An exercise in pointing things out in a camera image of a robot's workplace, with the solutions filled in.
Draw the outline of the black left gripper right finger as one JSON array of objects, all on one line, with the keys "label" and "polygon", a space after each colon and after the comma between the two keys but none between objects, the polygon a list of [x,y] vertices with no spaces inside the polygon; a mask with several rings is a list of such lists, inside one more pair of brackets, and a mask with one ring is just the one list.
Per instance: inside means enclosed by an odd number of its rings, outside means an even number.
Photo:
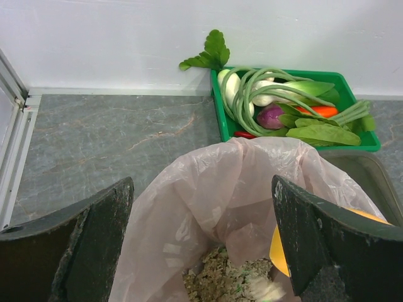
[{"label": "black left gripper right finger", "polygon": [[365,218],[282,176],[272,196],[293,293],[302,301],[402,301],[402,228]]}]

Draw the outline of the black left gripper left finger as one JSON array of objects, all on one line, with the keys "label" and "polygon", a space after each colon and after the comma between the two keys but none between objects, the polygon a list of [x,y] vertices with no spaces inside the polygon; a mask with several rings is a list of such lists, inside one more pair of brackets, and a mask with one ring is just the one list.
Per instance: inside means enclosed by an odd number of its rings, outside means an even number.
[{"label": "black left gripper left finger", "polygon": [[1,301],[108,301],[133,204],[126,177],[1,231]]}]

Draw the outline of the yellow litter scoop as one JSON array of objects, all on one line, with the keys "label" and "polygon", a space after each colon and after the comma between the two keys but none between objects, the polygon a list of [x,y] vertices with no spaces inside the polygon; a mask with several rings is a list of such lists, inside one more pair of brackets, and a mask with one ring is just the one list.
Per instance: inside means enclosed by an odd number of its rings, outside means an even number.
[{"label": "yellow litter scoop", "polygon": [[[348,208],[349,211],[352,211],[354,213],[356,213],[357,215],[366,217],[370,220],[374,220],[386,225],[391,225],[391,223],[389,223],[387,220],[384,220],[382,218],[379,218],[375,215],[369,214],[367,212],[364,212],[362,210],[356,210],[353,208]],[[278,229],[278,226],[275,226],[274,232],[273,232],[273,236],[271,239],[271,246],[270,246],[270,252],[269,252],[269,257],[271,259],[271,262],[273,263],[273,265],[284,275],[286,275],[287,277],[290,277],[290,273],[288,271],[288,265],[287,265],[287,261],[285,258],[285,253],[283,250],[283,246],[282,246],[282,242],[281,242],[281,237],[280,237],[280,232]]]}]

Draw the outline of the dark grey litter tray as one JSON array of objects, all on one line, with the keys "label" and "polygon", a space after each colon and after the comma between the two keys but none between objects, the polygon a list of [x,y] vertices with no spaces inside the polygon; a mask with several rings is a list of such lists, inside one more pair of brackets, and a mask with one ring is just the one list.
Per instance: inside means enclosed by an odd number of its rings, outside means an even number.
[{"label": "dark grey litter tray", "polygon": [[389,223],[402,226],[402,204],[376,156],[361,150],[320,150],[319,154],[356,181]]}]

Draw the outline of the pink plastic trash bag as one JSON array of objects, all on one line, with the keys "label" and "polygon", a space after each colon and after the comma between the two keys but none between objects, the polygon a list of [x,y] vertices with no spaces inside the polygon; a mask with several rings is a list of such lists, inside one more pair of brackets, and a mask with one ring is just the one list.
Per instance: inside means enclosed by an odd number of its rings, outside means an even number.
[{"label": "pink plastic trash bag", "polygon": [[347,173],[294,139],[233,138],[167,166],[134,201],[110,301],[186,301],[181,274],[216,242],[236,265],[266,257],[276,225],[275,175],[338,206],[377,217]]}]

